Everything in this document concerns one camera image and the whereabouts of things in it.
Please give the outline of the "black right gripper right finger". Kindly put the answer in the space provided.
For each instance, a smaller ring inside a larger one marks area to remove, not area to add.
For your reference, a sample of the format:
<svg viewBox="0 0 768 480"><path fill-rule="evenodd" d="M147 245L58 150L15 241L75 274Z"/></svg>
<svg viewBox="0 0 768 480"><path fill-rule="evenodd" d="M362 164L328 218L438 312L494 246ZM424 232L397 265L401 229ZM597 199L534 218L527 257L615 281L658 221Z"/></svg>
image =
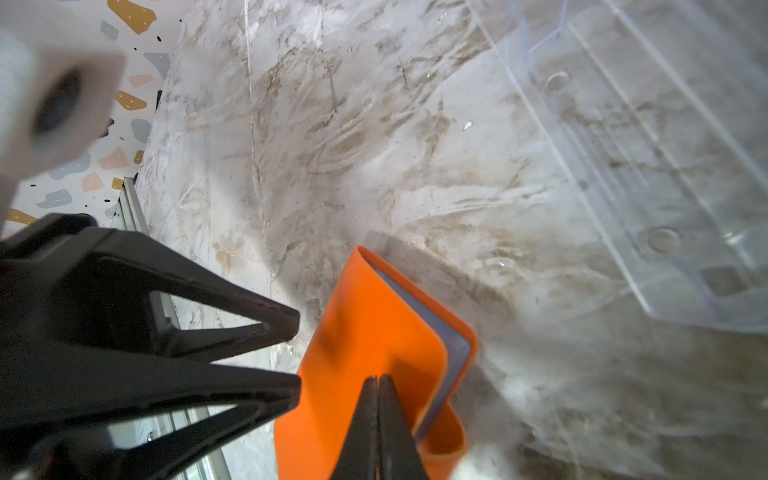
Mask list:
<svg viewBox="0 0 768 480"><path fill-rule="evenodd" d="M389 375L379 381L379 478L428 479Z"/></svg>

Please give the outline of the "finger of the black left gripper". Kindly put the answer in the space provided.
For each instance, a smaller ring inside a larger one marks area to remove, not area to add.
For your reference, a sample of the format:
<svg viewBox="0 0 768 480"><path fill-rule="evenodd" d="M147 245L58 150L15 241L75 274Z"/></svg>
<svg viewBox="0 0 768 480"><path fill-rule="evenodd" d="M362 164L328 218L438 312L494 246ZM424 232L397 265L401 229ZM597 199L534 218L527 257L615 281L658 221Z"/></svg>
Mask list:
<svg viewBox="0 0 768 480"><path fill-rule="evenodd" d="M4 479L170 479L296 407L298 376L113 350L1 353ZM195 407L223 412L143 445L108 426Z"/></svg>
<svg viewBox="0 0 768 480"><path fill-rule="evenodd" d="M248 319L183 330L167 293ZM148 235L50 214L1 243L1 335L211 363L292 339L297 310L241 288Z"/></svg>

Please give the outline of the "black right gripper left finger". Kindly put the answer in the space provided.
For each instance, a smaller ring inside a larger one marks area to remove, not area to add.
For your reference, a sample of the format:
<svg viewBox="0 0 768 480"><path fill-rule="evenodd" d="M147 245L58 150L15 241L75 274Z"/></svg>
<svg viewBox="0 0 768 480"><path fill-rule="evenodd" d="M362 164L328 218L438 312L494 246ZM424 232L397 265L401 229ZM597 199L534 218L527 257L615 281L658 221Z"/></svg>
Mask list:
<svg viewBox="0 0 768 480"><path fill-rule="evenodd" d="M345 437L338 461L330 478L377 478L378 462L378 380L367 378Z"/></svg>

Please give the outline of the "orange card holder wallet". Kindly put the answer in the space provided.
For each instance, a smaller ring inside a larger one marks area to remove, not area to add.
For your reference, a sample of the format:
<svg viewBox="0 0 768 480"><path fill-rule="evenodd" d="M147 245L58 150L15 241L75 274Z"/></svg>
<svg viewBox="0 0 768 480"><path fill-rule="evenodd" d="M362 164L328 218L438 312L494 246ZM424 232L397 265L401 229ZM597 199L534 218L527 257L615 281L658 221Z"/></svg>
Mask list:
<svg viewBox="0 0 768 480"><path fill-rule="evenodd" d="M466 453L450 399L478 348L474 330L383 259L356 247L300 363L300 400L274 427L283 479L331 479L363 382L389 375L429 479Z"/></svg>

